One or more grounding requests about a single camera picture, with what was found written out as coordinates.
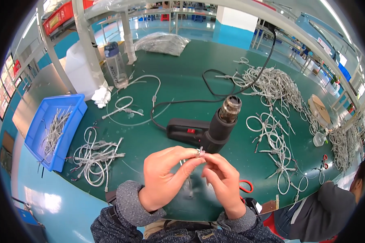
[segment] heat gun handle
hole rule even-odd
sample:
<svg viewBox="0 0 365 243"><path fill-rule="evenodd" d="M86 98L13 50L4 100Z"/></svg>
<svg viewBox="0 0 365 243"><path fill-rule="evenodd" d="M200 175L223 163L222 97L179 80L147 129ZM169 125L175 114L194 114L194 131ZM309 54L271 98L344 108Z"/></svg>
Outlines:
<svg viewBox="0 0 365 243"><path fill-rule="evenodd" d="M173 118L166 126L166 134L170 139L199 146L208 129L208 121Z"/></svg>

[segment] patterned jacket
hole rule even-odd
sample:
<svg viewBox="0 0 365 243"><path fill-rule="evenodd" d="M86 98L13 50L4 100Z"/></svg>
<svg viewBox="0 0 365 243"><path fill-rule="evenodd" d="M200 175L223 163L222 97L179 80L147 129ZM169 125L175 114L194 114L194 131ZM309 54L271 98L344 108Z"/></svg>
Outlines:
<svg viewBox="0 0 365 243"><path fill-rule="evenodd" d="M283 243L248 207L242 217L234 220L227 218L222 212L217 220L219 229L188 230L193 222L178 222L151 234L147 240L136 227L146 226L166 215L161 208L151 214L141 205L138 192L143 186L134 181L126 181L116 190L117 218L103 208L100 215L91 225L91 232L96 243Z"/></svg>

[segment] hand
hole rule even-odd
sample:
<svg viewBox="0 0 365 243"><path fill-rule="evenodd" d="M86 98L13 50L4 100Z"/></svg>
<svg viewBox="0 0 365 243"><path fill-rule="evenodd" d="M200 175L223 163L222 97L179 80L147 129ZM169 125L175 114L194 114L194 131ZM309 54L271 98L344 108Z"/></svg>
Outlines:
<svg viewBox="0 0 365 243"><path fill-rule="evenodd" d="M202 177L214 187L216 198L229 219L242 217L246 207L239 198L239 172L220 154L204 154Z"/></svg>
<svg viewBox="0 0 365 243"><path fill-rule="evenodd" d="M156 211L168 204L179 192L186 178L196 166L205 163L203 158L195 158L197 150L181 146L166 148L149 155L144 162L145 187L139 191L139 201L146 211ZM175 174L170 170L187 160Z"/></svg>

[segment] water bottle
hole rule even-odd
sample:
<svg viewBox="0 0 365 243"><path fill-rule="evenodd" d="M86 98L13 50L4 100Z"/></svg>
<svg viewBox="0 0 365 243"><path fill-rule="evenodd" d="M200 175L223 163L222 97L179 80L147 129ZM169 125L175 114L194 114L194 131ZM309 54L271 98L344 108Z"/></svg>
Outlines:
<svg viewBox="0 0 365 243"><path fill-rule="evenodd" d="M111 42L104 47L108 70L117 89L125 89L128 85L125 64L116 42Z"/></svg>

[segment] blue plastic tray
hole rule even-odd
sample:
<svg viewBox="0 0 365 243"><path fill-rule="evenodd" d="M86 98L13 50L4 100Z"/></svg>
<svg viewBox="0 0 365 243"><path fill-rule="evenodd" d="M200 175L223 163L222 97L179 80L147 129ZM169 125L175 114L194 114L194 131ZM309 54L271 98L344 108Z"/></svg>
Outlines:
<svg viewBox="0 0 365 243"><path fill-rule="evenodd" d="M85 111L88 109L84 98L84 94L44 98L35 113L24 139L24 144L48 171L62 172L63 163L65 162L74 133ZM46 157L44 151L46 143L45 123L47 132L49 132L50 124L57 113L57 109L61 109L61 113L69 109L69 112L71 111L72 113L63 127L63 135L58 139L55 151Z"/></svg>

